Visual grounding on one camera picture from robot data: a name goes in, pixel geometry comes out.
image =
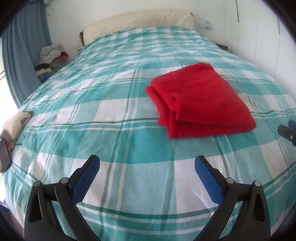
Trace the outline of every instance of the red cloth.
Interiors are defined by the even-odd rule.
[[[156,77],[146,91],[170,138],[250,131],[251,113],[230,84],[210,64],[197,63]]]

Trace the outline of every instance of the plaid bedspread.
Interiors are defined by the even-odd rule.
[[[168,138],[144,88],[197,62],[211,64],[231,84],[257,123],[253,131]],[[225,177],[262,183],[274,232],[296,199],[295,147],[277,133],[280,124],[296,120],[295,108],[269,75],[195,31],[152,27],[109,34],[85,46],[22,105],[20,111],[34,116],[2,177],[6,200],[23,224],[36,180],[58,182],[96,154],[100,171],[77,207],[101,240],[191,241],[216,209],[194,170],[195,157],[204,155]]]

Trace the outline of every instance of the curtain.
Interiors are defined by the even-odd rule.
[[[41,82],[35,73],[42,47],[51,45],[43,0],[30,1],[2,36],[6,79],[19,108]]]

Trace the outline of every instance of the headboard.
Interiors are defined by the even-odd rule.
[[[97,37],[116,31],[153,26],[177,26],[194,30],[193,15],[190,11],[176,9],[131,12],[93,23],[79,35],[84,46]]]

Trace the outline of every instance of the wall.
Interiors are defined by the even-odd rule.
[[[79,33],[89,24],[127,12],[150,9],[190,10],[195,30],[225,44],[235,55],[265,70],[296,100],[296,45],[285,26],[261,0],[53,0],[49,31],[75,59]],[[210,21],[213,30],[199,28]]]
[[[182,9],[193,13],[196,30],[213,41],[224,43],[225,24],[222,0],[53,0],[48,26],[53,44],[59,43],[73,60],[77,51],[71,47],[80,43],[79,33],[89,24],[115,15],[150,10]],[[198,27],[198,22],[211,21],[213,30]]]

